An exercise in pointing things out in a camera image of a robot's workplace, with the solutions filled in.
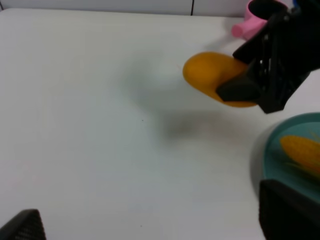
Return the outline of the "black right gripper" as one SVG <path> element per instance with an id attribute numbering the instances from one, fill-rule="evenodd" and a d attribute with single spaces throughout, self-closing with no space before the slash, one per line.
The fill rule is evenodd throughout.
<path id="1" fill-rule="evenodd" d="M 274 14 L 233 52 L 234 58 L 219 64 L 216 93 L 224 102 L 257 102 L 266 114 L 282 111 L 320 68 L 320 2 L 299 0 L 297 5 Z"/>

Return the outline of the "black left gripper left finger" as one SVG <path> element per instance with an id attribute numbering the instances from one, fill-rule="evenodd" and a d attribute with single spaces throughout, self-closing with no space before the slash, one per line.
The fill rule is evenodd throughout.
<path id="1" fill-rule="evenodd" d="M 46 233 L 38 209 L 20 211 L 0 228 L 1 240 L 46 240 Z"/>

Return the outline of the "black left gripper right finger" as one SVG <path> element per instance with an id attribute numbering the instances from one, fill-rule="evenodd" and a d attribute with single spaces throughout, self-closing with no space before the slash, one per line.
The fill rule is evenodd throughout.
<path id="1" fill-rule="evenodd" d="M 262 180 L 259 224 L 267 240 L 318 240 L 320 204 L 277 180 Z"/>

